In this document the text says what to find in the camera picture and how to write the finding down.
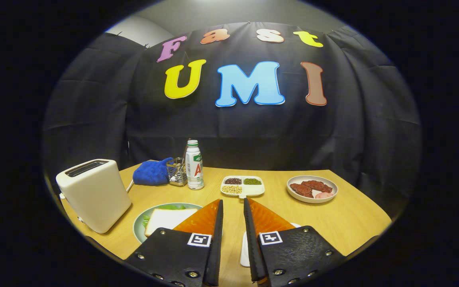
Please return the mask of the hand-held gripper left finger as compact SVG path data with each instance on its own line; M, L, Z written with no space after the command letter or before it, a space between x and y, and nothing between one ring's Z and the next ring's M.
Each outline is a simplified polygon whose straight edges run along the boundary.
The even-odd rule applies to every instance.
M159 227L126 265L171 287L218 287L224 202L217 199L173 229Z

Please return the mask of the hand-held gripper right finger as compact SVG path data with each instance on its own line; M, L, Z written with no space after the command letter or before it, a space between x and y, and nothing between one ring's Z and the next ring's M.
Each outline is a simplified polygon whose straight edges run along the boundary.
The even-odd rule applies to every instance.
M313 227L295 227L249 198L243 208L251 279L259 287L306 287L346 260Z

